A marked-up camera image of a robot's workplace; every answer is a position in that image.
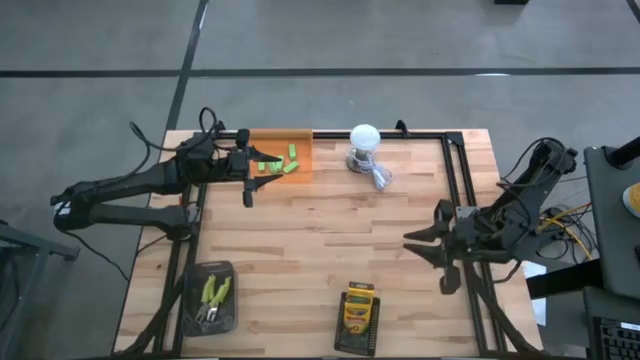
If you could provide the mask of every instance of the pliers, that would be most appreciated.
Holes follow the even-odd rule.
[[[231,276],[227,276],[224,279],[224,284],[218,288],[218,291],[215,291],[216,286],[216,276],[209,275],[207,282],[204,284],[202,288],[202,297],[200,298],[200,302],[202,306],[200,310],[198,310],[198,314],[196,314],[196,322],[201,324],[204,321],[213,322],[216,318],[216,314],[218,313],[218,306],[224,301],[224,298],[227,296],[229,292],[229,288],[231,288]]]

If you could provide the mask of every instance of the butcher block tabletop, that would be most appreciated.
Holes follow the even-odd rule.
[[[489,205],[501,192],[495,185],[498,168],[489,133],[459,131],[478,203]],[[192,135],[169,131],[165,146],[174,147]],[[348,140],[314,139],[312,148],[311,181],[270,183],[254,194],[253,208],[242,205],[241,183],[208,185],[196,263],[233,264],[237,324],[226,334],[185,338],[182,356],[353,356],[333,349],[340,293],[350,281],[374,284],[381,300],[377,357],[477,355],[466,285],[453,295],[440,294],[442,269],[402,247],[402,235],[430,226],[438,200],[450,199],[440,141],[382,140],[376,160],[393,172],[384,192],[375,189],[370,174],[347,169]],[[455,147],[452,151],[464,202]],[[163,153],[160,160],[171,156]],[[150,206],[178,201],[177,196],[154,194]],[[140,247],[161,235],[158,229],[145,228]],[[163,240],[136,258],[115,350],[130,345],[158,309],[170,248]],[[494,278],[502,278],[512,266],[492,265]],[[518,330],[541,348],[522,270],[508,283],[496,285],[496,292]],[[172,344],[176,308],[166,347]],[[491,344],[484,307],[483,319]]]

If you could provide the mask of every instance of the gray floor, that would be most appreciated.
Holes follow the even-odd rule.
[[[194,68],[578,67],[640,63],[640,24],[624,0],[211,0]],[[0,0],[0,70],[179,69],[197,1]],[[175,78],[0,79],[0,218],[65,244],[48,199],[127,172],[161,141]],[[540,136],[582,150],[640,134],[640,76],[191,79],[178,128],[211,106],[229,128],[488,128],[501,172]],[[575,176],[583,175],[579,168]],[[548,204],[586,188],[564,183]],[[143,205],[146,198],[128,203]],[[563,202],[588,201],[587,192]],[[129,271],[140,229],[82,234]],[[126,284],[87,251],[47,268],[23,358],[111,349]],[[584,342],[576,297],[549,301],[545,347]]]

